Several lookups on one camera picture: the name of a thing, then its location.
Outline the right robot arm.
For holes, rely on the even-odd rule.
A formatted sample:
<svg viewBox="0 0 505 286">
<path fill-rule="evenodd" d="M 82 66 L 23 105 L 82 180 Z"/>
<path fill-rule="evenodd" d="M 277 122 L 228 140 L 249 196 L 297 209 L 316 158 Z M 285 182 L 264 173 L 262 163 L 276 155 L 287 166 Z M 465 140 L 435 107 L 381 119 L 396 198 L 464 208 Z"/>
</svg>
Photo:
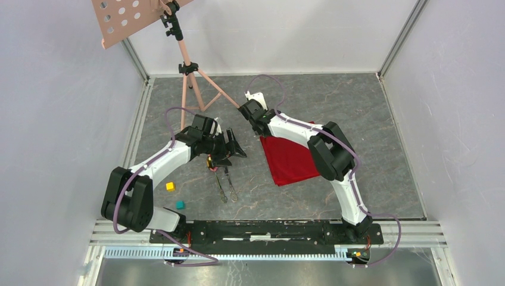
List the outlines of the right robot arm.
<svg viewBox="0 0 505 286">
<path fill-rule="evenodd" d="M 331 183 L 338 198 L 345 238 L 351 243 L 365 239 L 373 219 L 354 178 L 356 152 L 341 128 L 335 122 L 317 125 L 293 119 L 265 109 L 254 99 L 238 110 L 257 134 L 286 139 L 309 150 L 318 173 Z"/>
</svg>

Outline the red cloth napkin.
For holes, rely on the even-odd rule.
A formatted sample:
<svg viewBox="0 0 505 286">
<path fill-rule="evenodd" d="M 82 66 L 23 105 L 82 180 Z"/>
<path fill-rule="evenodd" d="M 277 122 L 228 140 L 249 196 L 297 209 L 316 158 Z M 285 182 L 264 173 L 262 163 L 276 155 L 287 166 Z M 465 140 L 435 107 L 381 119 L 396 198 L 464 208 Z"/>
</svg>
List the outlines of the red cloth napkin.
<svg viewBox="0 0 505 286">
<path fill-rule="evenodd" d="M 308 141 L 316 135 L 312 125 L 302 126 L 274 118 L 267 125 L 270 136 L 260 138 L 273 181 L 278 186 L 294 184 L 320 174 L 314 165 Z"/>
</svg>

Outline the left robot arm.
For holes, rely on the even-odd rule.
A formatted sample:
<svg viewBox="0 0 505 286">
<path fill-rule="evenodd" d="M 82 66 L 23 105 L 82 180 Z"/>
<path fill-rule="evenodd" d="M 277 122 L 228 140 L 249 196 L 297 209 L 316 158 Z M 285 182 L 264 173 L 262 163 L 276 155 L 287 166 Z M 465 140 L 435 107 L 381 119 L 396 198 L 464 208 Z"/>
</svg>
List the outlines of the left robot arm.
<svg viewBox="0 0 505 286">
<path fill-rule="evenodd" d="M 210 158 L 209 167 L 231 166 L 230 157 L 245 158 L 231 128 L 222 131 L 216 119 L 195 115 L 190 126 L 142 163 L 111 171 L 101 206 L 101 216 L 115 227 L 142 232 L 160 229 L 173 243 L 186 238 L 187 227 L 176 211 L 154 206 L 154 189 L 177 168 L 199 155 Z"/>
</svg>

